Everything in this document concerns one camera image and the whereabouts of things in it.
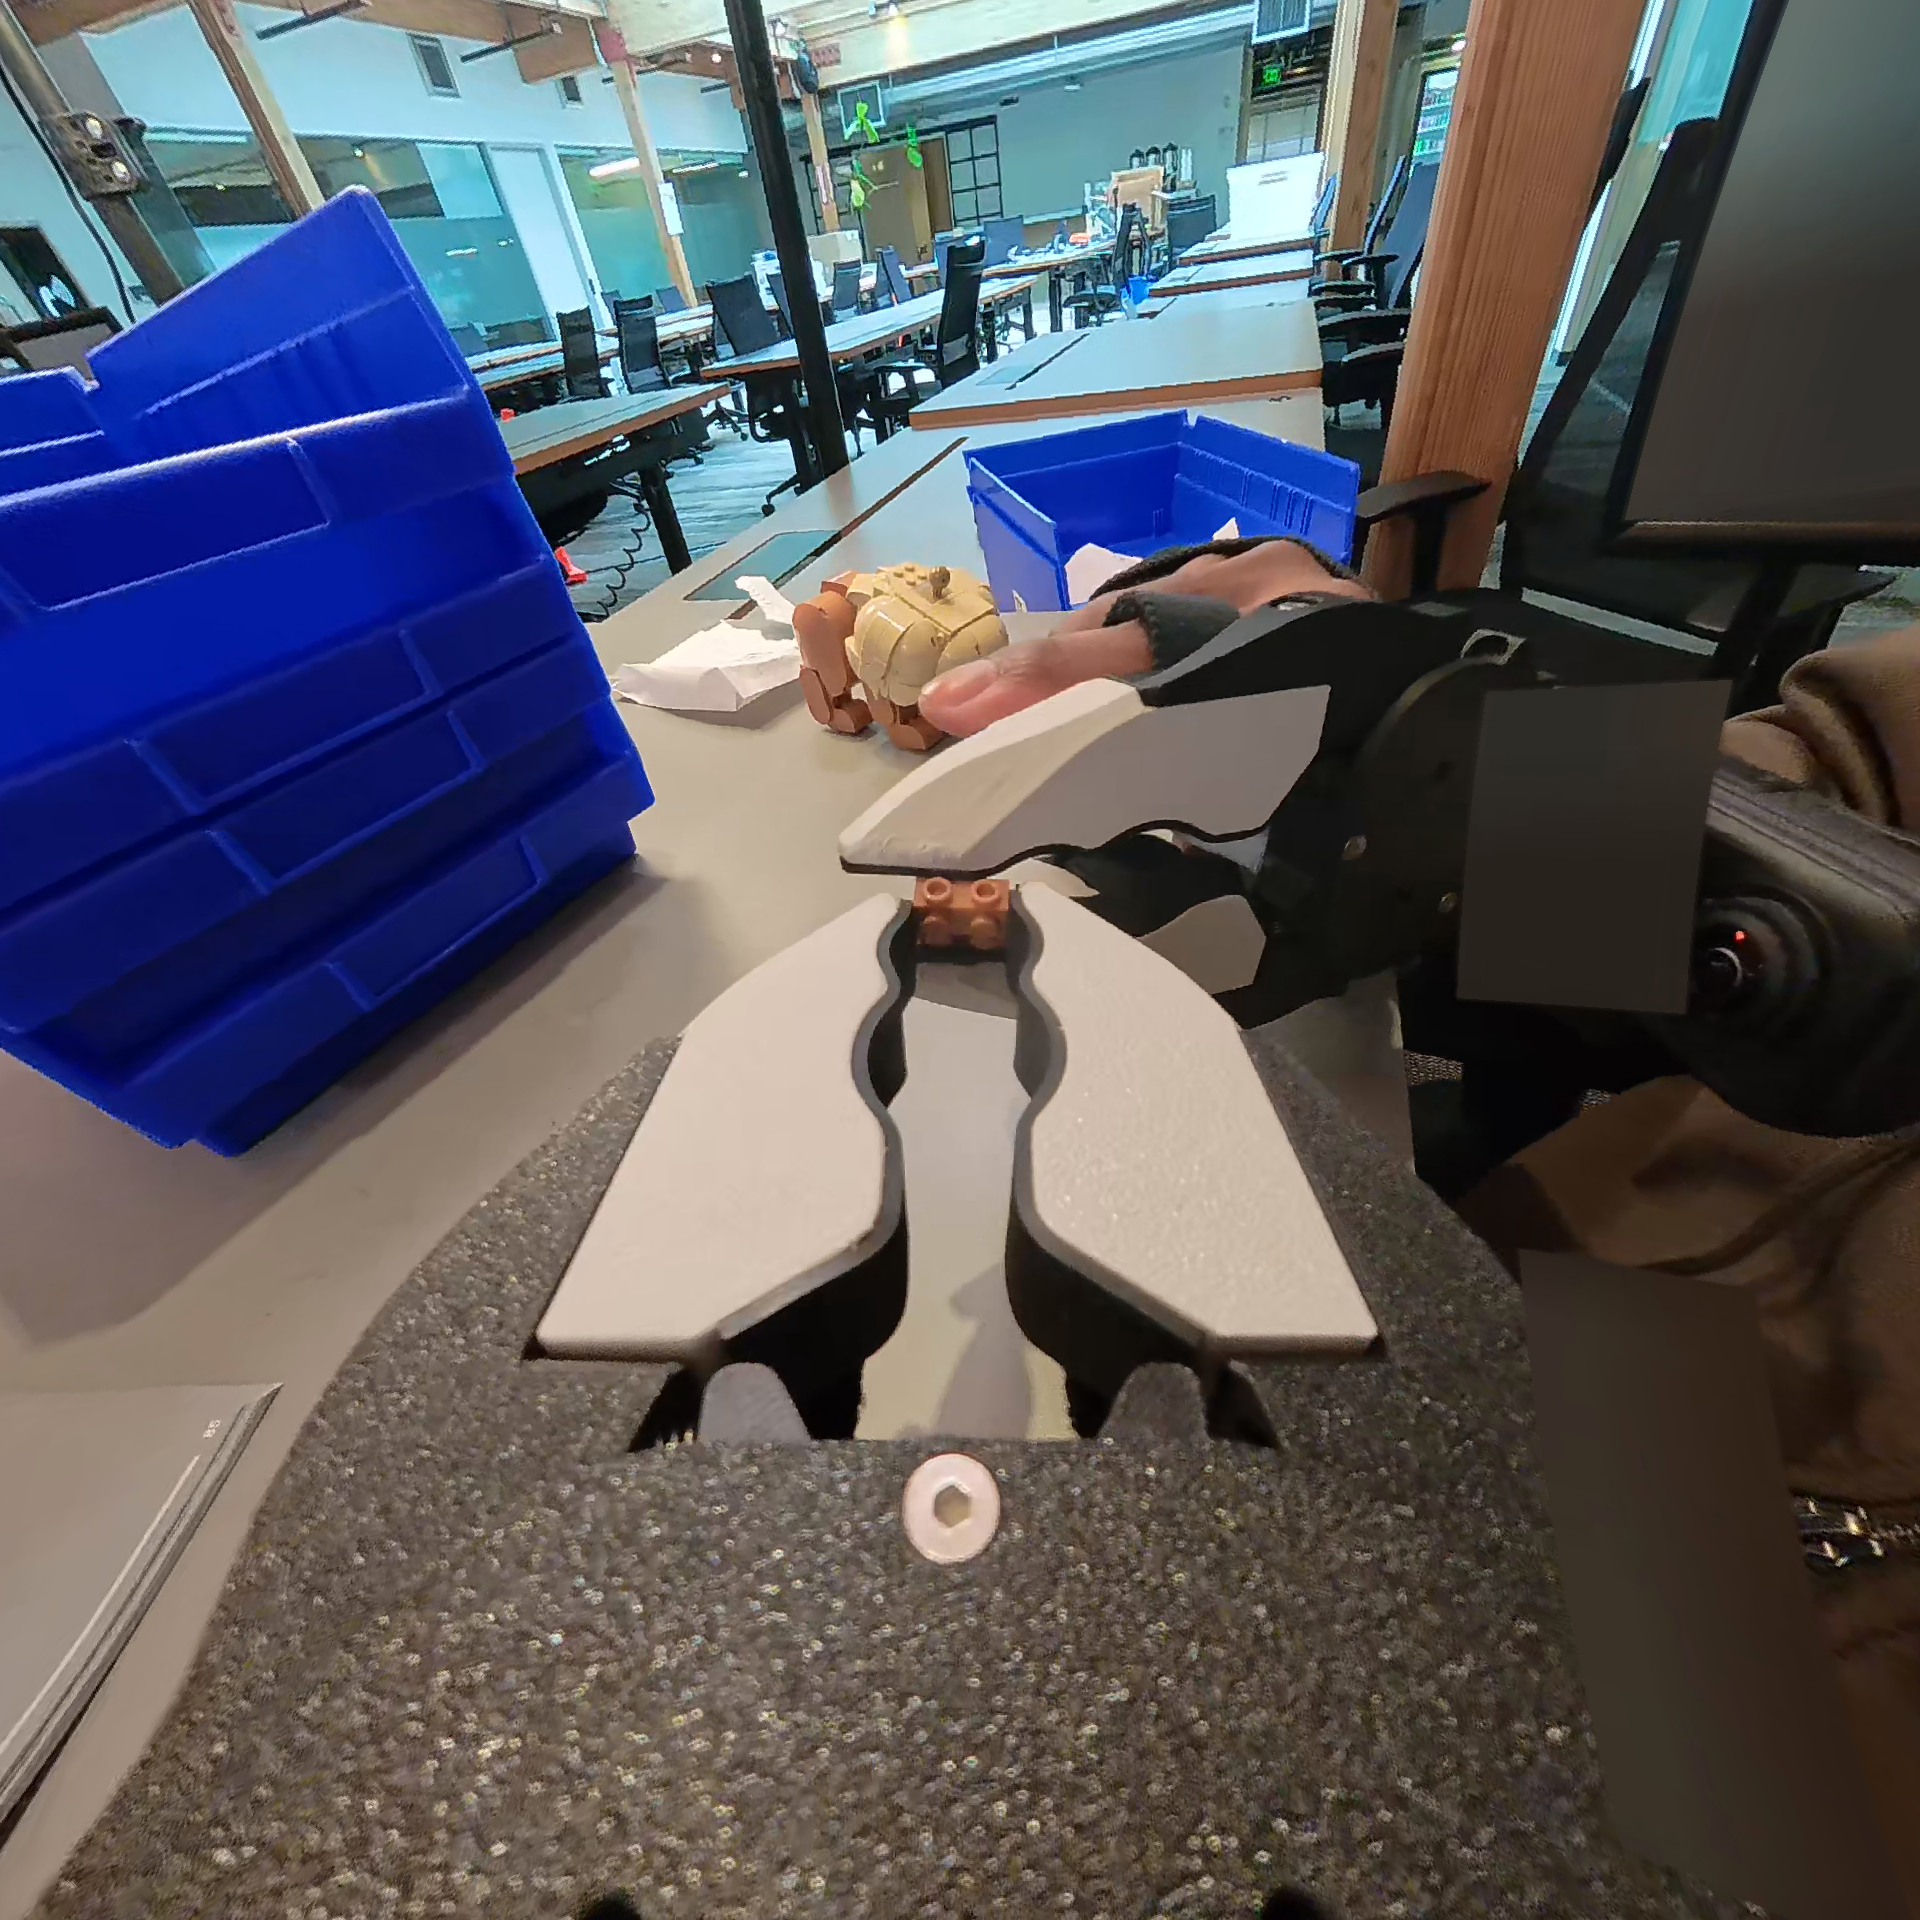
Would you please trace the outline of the wooden pillar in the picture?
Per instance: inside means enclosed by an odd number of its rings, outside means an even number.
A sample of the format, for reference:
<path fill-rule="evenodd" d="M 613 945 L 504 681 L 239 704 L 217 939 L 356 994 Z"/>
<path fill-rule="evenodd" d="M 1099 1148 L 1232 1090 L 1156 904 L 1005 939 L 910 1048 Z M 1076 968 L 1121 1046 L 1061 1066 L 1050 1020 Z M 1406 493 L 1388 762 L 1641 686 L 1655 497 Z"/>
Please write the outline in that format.
<path fill-rule="evenodd" d="M 1475 589 L 1641 28 L 1641 4 L 1471 4 L 1383 481 L 1468 473 L 1436 559 Z"/>

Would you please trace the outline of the black office chair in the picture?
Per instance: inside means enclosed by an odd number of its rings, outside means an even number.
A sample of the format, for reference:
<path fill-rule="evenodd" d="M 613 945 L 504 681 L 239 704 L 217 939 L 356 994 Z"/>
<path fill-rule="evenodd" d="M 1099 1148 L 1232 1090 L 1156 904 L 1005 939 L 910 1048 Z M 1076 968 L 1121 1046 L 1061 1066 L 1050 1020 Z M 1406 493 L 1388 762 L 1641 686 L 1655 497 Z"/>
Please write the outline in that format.
<path fill-rule="evenodd" d="M 1714 119 L 1689 119 L 1668 137 L 1615 275 L 1501 497 L 1499 585 L 1445 594 L 1432 604 L 1475 612 L 1483 628 L 1526 641 L 1529 657 L 1559 681 L 1732 677 L 1725 710 L 1750 711 L 1775 702 L 1775 681 L 1797 657 L 1832 644 L 1850 604 L 1894 589 L 1895 579 L 1804 564 L 1761 641 L 1734 644 L 1734 655 L 1717 657 L 1752 582 L 1750 564 L 1603 551 L 1603 504 L 1677 259 L 1695 228 L 1714 131 Z"/>

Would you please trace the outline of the tan brown brick toy figure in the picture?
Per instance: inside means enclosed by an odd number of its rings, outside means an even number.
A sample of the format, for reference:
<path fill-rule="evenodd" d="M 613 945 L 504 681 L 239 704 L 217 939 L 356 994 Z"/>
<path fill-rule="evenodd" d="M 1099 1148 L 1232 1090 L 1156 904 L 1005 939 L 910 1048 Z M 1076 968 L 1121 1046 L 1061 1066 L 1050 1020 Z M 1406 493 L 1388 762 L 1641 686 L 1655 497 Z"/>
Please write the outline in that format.
<path fill-rule="evenodd" d="M 845 735 L 883 730 L 915 755 L 944 741 L 921 718 L 926 686 L 1010 644 L 978 579 L 917 563 L 821 582 L 791 628 L 813 719 Z"/>

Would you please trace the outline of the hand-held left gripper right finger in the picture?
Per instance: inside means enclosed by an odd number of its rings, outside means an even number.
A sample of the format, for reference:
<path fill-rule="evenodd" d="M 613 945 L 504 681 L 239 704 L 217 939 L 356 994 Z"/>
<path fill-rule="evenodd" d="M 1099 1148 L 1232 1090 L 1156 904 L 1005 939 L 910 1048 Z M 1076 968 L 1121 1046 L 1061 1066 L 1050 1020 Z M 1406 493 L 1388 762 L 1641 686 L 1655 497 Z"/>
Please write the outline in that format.
<path fill-rule="evenodd" d="M 1015 887 L 1005 1293 L 1061 1363 L 1359 1357 L 1375 1311 L 1236 1020 L 1050 887 Z"/>

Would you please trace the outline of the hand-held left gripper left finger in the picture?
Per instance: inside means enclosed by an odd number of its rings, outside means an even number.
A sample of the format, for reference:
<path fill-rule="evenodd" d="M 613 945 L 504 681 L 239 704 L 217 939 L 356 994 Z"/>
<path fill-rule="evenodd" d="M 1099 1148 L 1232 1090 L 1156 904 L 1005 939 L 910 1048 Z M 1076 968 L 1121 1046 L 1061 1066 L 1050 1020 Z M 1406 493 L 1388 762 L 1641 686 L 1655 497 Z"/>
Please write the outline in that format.
<path fill-rule="evenodd" d="M 861 1370 L 907 1309 L 910 906 L 874 895 L 707 1003 L 533 1331 L 541 1357 Z"/>

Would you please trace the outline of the small blue storage bin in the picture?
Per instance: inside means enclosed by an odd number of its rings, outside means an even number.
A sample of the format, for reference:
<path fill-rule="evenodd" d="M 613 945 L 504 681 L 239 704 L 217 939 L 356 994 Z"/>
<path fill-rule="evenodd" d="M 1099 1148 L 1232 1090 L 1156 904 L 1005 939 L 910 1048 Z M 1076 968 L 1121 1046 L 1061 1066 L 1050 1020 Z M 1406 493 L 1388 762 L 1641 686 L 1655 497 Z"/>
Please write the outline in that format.
<path fill-rule="evenodd" d="M 968 446 L 975 546 L 997 604 L 1067 612 L 1114 564 L 1219 539 L 1301 539 L 1352 559 L 1359 465 L 1208 413 L 1142 413 Z"/>

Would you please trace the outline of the person's brown jacket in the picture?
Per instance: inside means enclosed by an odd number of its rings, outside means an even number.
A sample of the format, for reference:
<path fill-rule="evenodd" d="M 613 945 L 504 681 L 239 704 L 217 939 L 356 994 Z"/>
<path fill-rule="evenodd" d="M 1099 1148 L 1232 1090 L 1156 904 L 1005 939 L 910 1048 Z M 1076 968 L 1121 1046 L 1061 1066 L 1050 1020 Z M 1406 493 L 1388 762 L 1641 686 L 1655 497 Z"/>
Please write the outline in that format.
<path fill-rule="evenodd" d="M 1813 1599 L 1916 1905 L 1916 1139 L 1813 1139 L 1692 1078 L 1581 1110 L 1452 1204 L 1516 1270 L 1596 1253 L 1750 1293 Z"/>

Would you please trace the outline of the small orange brick assembly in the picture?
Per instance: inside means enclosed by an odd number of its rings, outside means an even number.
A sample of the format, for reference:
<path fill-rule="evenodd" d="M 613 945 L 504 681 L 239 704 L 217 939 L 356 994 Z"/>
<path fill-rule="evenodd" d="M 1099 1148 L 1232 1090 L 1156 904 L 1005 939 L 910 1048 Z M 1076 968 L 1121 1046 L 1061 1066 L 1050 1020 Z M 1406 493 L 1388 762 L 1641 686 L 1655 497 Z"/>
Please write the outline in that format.
<path fill-rule="evenodd" d="M 921 877 L 910 904 L 917 953 L 954 958 L 960 963 L 1003 958 L 1010 895 L 1015 887 L 1005 881 Z"/>

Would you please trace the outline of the large black screen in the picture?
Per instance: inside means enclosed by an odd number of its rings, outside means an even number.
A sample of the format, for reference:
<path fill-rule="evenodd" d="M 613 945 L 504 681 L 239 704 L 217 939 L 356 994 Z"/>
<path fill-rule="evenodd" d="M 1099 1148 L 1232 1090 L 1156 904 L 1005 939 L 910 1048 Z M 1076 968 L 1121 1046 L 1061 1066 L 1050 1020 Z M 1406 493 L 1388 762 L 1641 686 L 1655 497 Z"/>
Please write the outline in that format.
<path fill-rule="evenodd" d="M 1752 4 L 1603 527 L 1916 564 L 1916 4 Z"/>

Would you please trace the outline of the person's right hand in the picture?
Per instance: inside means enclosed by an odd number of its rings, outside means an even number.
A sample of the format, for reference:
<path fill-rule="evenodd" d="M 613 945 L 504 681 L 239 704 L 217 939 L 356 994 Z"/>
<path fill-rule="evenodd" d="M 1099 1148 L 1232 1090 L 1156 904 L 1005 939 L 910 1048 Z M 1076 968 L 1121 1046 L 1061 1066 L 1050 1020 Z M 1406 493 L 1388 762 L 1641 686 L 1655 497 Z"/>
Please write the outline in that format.
<path fill-rule="evenodd" d="M 1215 541 L 1129 564 L 1085 607 L 1039 641 L 944 670 L 921 688 L 921 718 L 948 735 L 975 735 L 1085 681 L 1129 681 L 1183 657 L 1203 637 L 1178 604 L 1232 604 L 1236 616 L 1284 602 L 1375 602 L 1315 546 Z"/>

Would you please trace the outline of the grey desk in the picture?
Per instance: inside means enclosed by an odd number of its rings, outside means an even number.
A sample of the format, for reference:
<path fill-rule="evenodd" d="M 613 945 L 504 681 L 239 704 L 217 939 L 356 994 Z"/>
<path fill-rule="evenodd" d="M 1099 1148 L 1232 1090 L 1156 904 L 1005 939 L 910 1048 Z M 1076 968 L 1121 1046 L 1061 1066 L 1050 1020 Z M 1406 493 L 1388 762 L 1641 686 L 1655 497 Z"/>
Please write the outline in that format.
<path fill-rule="evenodd" d="M 237 1162 L 4 1068 L 4 1377 L 277 1384 L 4 1841 L 4 1918 L 1440 1918 L 1414 1709 L 1337 1671 L 1250 1447 L 637 1447 L 661 1370 L 521 1358 L 659 1046 L 861 895 L 915 766 L 795 692 L 621 704 L 643 859 Z"/>

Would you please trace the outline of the long wooden table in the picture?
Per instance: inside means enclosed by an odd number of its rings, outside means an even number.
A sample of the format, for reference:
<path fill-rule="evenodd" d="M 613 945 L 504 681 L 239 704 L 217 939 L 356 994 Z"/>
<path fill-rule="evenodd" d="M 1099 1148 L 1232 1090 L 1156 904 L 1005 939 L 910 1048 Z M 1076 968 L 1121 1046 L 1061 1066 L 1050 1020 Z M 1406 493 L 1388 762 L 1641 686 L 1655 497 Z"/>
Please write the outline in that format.
<path fill-rule="evenodd" d="M 1154 413 L 1315 391 L 1324 348 L 1301 282 L 1178 296 L 1121 317 L 1021 342 L 910 410 L 915 429 Z"/>

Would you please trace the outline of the grey instruction booklet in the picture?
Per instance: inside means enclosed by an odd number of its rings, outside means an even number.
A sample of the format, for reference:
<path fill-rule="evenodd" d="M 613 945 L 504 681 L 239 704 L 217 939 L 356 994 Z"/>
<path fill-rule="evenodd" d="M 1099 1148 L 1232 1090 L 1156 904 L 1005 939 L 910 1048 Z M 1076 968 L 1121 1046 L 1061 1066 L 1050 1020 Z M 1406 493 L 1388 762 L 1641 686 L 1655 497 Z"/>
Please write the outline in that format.
<path fill-rule="evenodd" d="M 4 1394 L 4 1821 L 88 1709 L 275 1394 Z"/>

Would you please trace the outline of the torn white paper bag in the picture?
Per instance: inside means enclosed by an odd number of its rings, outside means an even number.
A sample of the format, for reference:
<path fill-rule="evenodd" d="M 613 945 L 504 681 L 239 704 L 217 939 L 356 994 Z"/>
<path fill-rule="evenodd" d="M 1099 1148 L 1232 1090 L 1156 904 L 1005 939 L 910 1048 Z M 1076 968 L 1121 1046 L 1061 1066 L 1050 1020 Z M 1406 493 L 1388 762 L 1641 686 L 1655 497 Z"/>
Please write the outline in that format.
<path fill-rule="evenodd" d="M 754 572 L 733 579 L 728 594 L 746 594 L 759 624 L 707 624 L 653 661 L 628 661 L 613 670 L 613 692 L 643 710 L 738 711 L 763 692 L 799 686 L 799 607 L 779 585 Z"/>

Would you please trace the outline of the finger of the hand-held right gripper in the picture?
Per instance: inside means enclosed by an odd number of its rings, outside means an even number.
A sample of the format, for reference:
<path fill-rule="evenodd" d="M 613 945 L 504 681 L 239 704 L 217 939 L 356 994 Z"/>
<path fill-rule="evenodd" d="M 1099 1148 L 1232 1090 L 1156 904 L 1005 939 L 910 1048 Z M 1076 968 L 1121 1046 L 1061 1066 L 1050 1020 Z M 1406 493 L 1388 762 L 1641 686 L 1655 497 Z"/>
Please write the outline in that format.
<path fill-rule="evenodd" d="M 1182 968 L 1208 994 L 1236 994 L 1250 986 L 1262 972 L 1267 926 L 1259 921 L 1250 900 L 1215 895 L 1172 913 L 1134 940 L 1172 968 Z"/>
<path fill-rule="evenodd" d="M 994 877 L 1134 828 L 1259 834 L 1320 751 L 1328 686 L 1148 710 L 1085 681 L 944 748 L 840 834 L 874 877 Z"/>

